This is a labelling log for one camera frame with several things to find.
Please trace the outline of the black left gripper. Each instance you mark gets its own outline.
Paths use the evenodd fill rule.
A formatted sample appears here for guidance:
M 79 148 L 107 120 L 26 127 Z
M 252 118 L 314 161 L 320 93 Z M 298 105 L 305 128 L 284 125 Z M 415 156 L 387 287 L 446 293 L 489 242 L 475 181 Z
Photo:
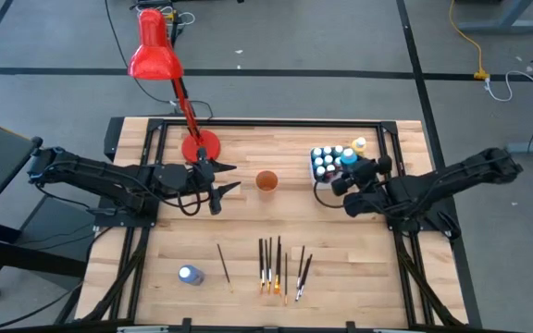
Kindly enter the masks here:
M 204 147 L 197 152 L 197 161 L 192 164 L 192 188 L 195 194 L 200 194 L 202 191 L 207 192 L 209 211 L 213 216 L 220 213 L 220 198 L 241 184 L 237 181 L 215 187 L 215 173 L 227 172 L 236 168 L 236 166 L 209 159 Z

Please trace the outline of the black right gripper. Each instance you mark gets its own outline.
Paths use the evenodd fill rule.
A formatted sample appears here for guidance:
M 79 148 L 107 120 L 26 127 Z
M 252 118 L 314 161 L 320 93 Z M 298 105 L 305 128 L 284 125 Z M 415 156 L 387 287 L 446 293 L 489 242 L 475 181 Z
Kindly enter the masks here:
M 345 194 L 353 185 L 359 189 L 369 186 L 378 178 L 378 174 L 387 174 L 392 170 L 392 159 L 383 155 L 379 159 L 359 157 L 354 163 L 339 166 L 338 179 L 331 182 L 332 191 L 335 195 Z

